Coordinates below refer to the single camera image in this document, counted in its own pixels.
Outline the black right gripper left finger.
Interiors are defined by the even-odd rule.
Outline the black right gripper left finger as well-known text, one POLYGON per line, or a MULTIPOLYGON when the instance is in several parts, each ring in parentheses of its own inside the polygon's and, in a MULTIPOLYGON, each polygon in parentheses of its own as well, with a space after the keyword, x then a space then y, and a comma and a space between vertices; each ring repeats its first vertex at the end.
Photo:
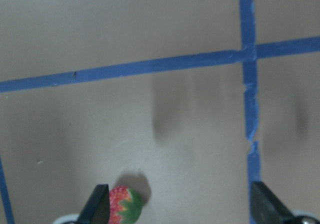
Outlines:
POLYGON ((77 223, 107 224, 110 219, 110 197, 108 184, 98 184, 92 191, 84 208, 80 212, 77 223))

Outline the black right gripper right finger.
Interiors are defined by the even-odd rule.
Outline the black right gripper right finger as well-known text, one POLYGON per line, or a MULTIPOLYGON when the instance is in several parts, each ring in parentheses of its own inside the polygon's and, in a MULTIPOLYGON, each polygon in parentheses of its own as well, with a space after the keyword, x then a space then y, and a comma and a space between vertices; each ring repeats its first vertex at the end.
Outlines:
POLYGON ((262 181, 251 183, 250 213, 254 223, 319 223, 311 214, 295 214, 262 181))

